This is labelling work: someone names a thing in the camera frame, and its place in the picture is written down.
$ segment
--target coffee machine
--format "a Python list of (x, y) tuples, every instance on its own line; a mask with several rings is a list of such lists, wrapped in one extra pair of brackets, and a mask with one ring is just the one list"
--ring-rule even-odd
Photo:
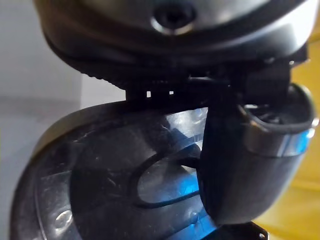
[(267, 240), (319, 123), (291, 83), (317, 0), (34, 0), (52, 51), (126, 100), (36, 145), (11, 240)]

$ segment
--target gray surface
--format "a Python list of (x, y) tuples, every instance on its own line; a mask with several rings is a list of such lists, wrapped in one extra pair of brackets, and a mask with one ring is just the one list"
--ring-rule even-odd
[(0, 0), (0, 239), (19, 175), (41, 134), (81, 107), (82, 75), (47, 47), (31, 0)]

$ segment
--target white wall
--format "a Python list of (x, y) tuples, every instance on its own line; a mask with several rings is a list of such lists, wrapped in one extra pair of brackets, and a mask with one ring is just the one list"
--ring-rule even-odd
[(126, 92), (105, 80), (82, 75), (81, 108), (124, 101)]

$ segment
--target yellow background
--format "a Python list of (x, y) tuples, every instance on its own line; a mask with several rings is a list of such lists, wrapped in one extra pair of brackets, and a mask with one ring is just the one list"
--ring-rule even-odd
[[(309, 40), (310, 61), (292, 70), (293, 81), (309, 88), (320, 113), (320, 17)], [(320, 240), (320, 127), (285, 194), (255, 220), (271, 240)]]

